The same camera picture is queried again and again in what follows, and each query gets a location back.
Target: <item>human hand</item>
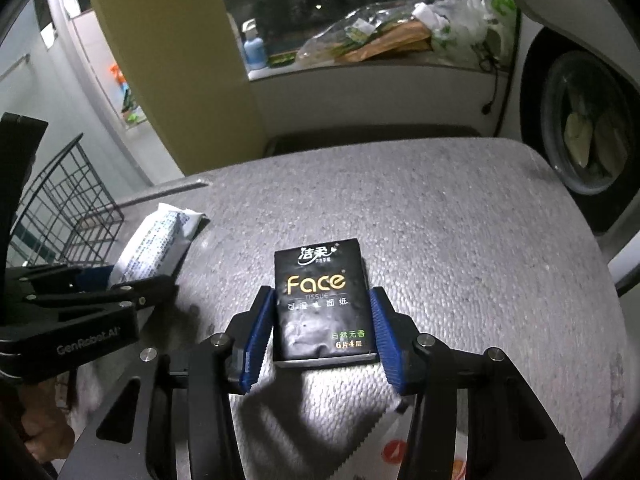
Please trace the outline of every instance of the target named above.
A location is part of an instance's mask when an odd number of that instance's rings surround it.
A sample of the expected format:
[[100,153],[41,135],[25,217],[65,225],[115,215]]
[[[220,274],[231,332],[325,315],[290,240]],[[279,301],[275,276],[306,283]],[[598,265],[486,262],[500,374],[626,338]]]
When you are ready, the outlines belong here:
[[18,396],[24,406],[22,426],[31,437],[24,443],[27,450],[40,463],[66,458],[76,436],[56,406],[55,379],[20,386]]

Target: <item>red circular logo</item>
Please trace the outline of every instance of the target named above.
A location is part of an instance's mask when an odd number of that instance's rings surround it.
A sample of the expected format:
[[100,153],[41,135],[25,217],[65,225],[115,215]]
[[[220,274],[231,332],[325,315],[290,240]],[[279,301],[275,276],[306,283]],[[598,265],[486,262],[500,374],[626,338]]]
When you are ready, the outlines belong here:
[[404,440],[391,440],[387,442],[382,449],[382,460],[388,464],[399,464],[404,457],[404,448],[406,442]]

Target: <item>black tissue package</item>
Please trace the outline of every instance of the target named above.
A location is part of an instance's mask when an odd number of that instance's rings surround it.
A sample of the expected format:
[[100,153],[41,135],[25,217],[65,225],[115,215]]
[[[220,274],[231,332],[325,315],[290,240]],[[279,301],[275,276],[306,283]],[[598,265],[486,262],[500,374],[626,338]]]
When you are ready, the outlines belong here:
[[275,279],[277,366],[317,368],[377,360],[356,238],[277,251]]

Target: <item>olive green pillar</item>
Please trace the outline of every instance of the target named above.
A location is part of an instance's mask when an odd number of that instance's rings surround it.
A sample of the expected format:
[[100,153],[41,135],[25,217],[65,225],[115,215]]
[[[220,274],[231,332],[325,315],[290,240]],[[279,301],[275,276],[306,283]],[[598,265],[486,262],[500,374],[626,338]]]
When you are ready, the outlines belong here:
[[262,155],[266,136],[223,0],[91,0],[113,55],[184,174]]

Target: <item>washing machine door glass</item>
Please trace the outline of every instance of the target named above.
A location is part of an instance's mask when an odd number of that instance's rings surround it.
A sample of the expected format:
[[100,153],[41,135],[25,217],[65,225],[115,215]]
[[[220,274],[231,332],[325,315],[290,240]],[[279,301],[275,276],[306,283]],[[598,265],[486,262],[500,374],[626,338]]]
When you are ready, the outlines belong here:
[[541,115],[546,154],[565,186],[584,195],[606,190],[634,149],[626,99],[609,68],[587,52],[558,57]]

